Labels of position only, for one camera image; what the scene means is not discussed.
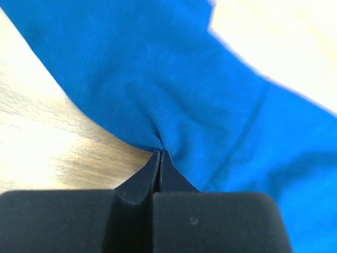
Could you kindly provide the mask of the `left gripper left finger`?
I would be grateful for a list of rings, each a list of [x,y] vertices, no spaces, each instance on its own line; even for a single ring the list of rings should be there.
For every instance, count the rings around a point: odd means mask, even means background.
[[[160,158],[115,189],[2,193],[1,252],[151,252]]]

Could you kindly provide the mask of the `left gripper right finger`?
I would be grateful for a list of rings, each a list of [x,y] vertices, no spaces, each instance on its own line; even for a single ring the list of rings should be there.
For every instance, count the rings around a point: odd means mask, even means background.
[[[152,199],[153,252],[292,252],[274,200],[258,192],[197,191],[161,155]]]

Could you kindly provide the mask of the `dark blue t shirt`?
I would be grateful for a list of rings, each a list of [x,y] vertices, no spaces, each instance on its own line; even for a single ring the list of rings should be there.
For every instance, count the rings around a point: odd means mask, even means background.
[[[208,1],[1,1],[73,103],[198,189],[270,195],[295,252],[336,252],[336,118],[208,31]]]

